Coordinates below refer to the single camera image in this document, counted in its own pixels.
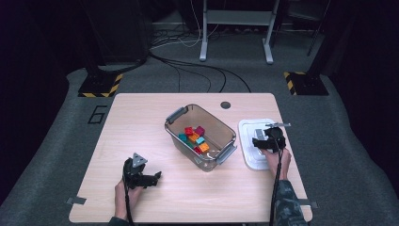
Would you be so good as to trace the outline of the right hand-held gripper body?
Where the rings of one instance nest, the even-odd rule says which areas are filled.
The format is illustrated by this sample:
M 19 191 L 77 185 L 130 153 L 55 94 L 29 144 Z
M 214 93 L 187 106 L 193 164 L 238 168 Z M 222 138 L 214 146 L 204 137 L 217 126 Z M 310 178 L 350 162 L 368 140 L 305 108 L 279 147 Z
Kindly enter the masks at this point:
M 290 127 L 290 123 L 268 123 L 264 130 L 267 136 L 267 143 L 269 145 L 268 150 L 273 153 L 282 151 L 286 147 L 286 138 L 282 132 L 282 127 Z

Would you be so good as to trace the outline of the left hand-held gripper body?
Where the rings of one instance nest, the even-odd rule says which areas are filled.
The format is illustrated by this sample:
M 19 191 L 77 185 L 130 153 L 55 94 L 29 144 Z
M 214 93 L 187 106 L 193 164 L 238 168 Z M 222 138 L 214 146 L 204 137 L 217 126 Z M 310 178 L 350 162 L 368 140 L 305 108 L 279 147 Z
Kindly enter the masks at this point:
M 124 183 L 131 189 L 137 186 L 147 187 L 151 185 L 151 177 L 143 174 L 147 159 L 134 153 L 125 162 L 122 170 L 122 179 Z

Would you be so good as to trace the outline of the white plastic container lid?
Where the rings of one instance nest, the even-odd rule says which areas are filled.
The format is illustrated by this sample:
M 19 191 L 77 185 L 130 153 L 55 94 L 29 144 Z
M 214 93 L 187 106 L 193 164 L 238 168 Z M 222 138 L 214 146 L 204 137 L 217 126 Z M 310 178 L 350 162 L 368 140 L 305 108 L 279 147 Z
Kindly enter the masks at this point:
M 242 146 L 242 152 L 247 166 L 251 170 L 268 170 L 266 157 L 262 149 L 253 146 L 252 138 L 264 139 L 267 144 L 267 136 L 264 133 L 268 123 L 275 123 L 270 119 L 241 120 L 238 124 L 239 137 Z

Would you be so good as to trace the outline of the translucent grey plastic container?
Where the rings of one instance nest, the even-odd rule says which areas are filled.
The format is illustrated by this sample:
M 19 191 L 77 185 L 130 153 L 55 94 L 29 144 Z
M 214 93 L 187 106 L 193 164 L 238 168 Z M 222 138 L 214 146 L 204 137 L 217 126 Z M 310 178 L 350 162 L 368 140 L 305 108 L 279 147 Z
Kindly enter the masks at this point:
M 178 138 L 184 134 L 185 127 L 195 129 L 201 126 L 205 129 L 204 137 L 210 150 L 198 154 Z M 226 123 L 209 113 L 199 105 L 186 105 L 166 118 L 165 129 L 170 134 L 175 147 L 184 154 L 199 169 L 209 172 L 224 163 L 236 150 L 234 145 L 236 133 Z

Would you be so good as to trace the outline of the person's right hand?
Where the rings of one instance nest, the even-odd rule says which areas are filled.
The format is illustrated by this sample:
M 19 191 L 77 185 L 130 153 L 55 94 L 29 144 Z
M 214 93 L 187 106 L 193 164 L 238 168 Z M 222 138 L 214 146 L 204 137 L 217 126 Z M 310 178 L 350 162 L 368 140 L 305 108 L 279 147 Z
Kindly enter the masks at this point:
M 291 153 L 287 149 L 283 149 L 281 154 L 270 153 L 268 150 L 262 150 L 263 155 L 266 157 L 268 166 L 273 176 L 277 176 L 278 167 L 280 167 L 279 179 L 288 179 L 288 170 L 291 163 Z

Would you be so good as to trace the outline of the person's left hand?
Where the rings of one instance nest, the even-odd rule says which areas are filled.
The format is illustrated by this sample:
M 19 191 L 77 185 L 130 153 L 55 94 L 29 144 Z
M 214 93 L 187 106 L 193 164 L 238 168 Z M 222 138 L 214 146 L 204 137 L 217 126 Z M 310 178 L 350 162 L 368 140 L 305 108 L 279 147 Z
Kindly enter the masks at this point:
M 128 190 L 130 210 L 133 211 L 138 203 L 143 188 L 141 186 Z M 124 182 L 120 180 L 115 185 L 115 217 L 128 220 L 128 211 L 125 200 Z

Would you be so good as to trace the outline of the black stand base hazard stripes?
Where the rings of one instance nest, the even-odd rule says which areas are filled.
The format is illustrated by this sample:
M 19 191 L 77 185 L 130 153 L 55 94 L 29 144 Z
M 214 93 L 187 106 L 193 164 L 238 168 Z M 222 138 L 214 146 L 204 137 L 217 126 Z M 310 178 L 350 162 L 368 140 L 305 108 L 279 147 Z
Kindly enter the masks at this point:
M 319 76 L 312 77 L 303 72 L 284 72 L 283 75 L 292 95 L 328 95 L 328 91 Z
M 88 98 L 112 97 L 119 88 L 122 77 L 122 73 L 106 74 L 101 79 L 87 77 L 78 90 L 78 96 Z

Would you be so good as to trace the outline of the dark cabinet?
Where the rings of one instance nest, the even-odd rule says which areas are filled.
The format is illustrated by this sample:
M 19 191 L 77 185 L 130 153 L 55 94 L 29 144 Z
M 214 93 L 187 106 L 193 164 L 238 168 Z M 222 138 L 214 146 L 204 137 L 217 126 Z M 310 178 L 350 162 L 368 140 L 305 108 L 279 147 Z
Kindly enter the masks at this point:
M 147 59 L 148 20 L 140 0 L 93 0 L 88 10 L 106 64 Z

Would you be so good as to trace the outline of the white metal table frame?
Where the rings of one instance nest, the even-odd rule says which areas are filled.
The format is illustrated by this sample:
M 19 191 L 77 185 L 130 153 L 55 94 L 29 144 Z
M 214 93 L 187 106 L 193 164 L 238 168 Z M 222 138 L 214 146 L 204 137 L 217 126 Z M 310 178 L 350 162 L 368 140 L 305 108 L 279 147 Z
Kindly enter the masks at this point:
M 269 11 L 244 11 L 208 9 L 208 0 L 202 0 L 202 41 L 199 60 L 204 62 L 207 59 L 209 24 L 257 25 L 267 27 L 266 37 L 263 38 L 263 50 L 266 63 L 272 65 L 274 58 L 270 41 L 278 15 L 279 2 L 280 0 L 274 0 L 273 9 Z

